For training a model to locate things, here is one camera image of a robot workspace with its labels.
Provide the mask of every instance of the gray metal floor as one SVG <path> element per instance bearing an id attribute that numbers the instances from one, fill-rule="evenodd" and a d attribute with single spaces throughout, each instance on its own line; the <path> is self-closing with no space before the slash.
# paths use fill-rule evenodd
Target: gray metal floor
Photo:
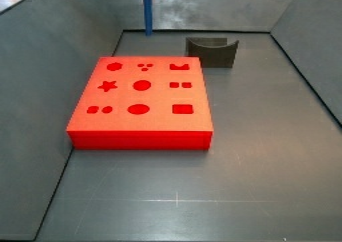
<path id="1" fill-rule="evenodd" d="M 241 40 L 205 70 L 210 151 L 75 151 L 39 240 L 341 240 L 339 126 L 267 34 L 127 32 L 116 55 L 183 55 L 186 36 Z"/>

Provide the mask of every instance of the rectangular hole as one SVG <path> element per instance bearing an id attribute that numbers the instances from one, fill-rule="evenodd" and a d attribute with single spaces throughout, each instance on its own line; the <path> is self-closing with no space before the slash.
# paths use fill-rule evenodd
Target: rectangular hole
<path id="1" fill-rule="evenodd" d="M 194 114 L 194 106 L 191 104 L 174 104 L 172 105 L 174 114 Z"/>

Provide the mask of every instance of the square hole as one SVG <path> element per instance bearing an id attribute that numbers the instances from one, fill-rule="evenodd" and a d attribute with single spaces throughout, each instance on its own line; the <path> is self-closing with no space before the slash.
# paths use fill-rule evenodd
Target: square hole
<path id="1" fill-rule="evenodd" d="M 179 88 L 178 82 L 170 82 L 170 88 Z"/>

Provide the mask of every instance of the shape-shaped hole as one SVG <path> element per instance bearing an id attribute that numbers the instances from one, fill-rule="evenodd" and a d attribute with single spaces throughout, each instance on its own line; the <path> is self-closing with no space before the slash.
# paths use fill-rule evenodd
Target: shape-shaped hole
<path id="1" fill-rule="evenodd" d="M 194 107 L 191 104 L 174 104 L 172 105 L 174 114 L 194 114 Z"/>
<path id="2" fill-rule="evenodd" d="M 135 104 L 128 107 L 128 112 L 135 115 L 146 114 L 150 111 L 150 107 L 144 104 Z"/>
<path id="3" fill-rule="evenodd" d="M 183 82 L 183 83 L 182 83 L 182 87 L 183 87 L 183 88 L 191 88 L 191 87 L 192 87 L 191 82 Z"/>
<path id="4" fill-rule="evenodd" d="M 184 64 L 184 65 L 170 64 L 170 70 L 190 70 L 190 66 L 188 64 Z"/>
<path id="5" fill-rule="evenodd" d="M 110 71 L 116 71 L 116 70 L 120 70 L 122 68 L 123 68 L 123 64 L 119 62 L 114 62 L 107 65 L 107 70 Z"/>
<path id="6" fill-rule="evenodd" d="M 170 82 L 170 88 L 179 88 L 178 82 Z"/>
<path id="7" fill-rule="evenodd" d="M 151 87 L 151 82 L 147 80 L 139 80 L 134 83 L 134 89 L 138 91 L 146 91 Z"/>
<path id="8" fill-rule="evenodd" d="M 102 109 L 102 112 L 103 112 L 104 114 L 111 113 L 111 112 L 112 112 L 112 107 L 111 107 L 111 106 L 104 107 L 104 108 Z"/>
<path id="9" fill-rule="evenodd" d="M 95 114 L 99 111 L 99 106 L 90 106 L 87 109 L 88 114 Z"/>

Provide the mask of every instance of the small circular hole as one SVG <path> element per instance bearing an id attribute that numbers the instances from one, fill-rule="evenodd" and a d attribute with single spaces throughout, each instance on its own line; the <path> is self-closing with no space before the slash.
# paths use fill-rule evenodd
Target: small circular hole
<path id="1" fill-rule="evenodd" d="M 104 108 L 102 109 L 102 112 L 103 112 L 104 114 L 111 113 L 111 112 L 112 112 L 112 107 L 111 107 L 111 106 L 104 107 Z"/>
<path id="2" fill-rule="evenodd" d="M 87 109 L 88 114 L 95 114 L 99 111 L 99 106 L 90 106 Z"/>

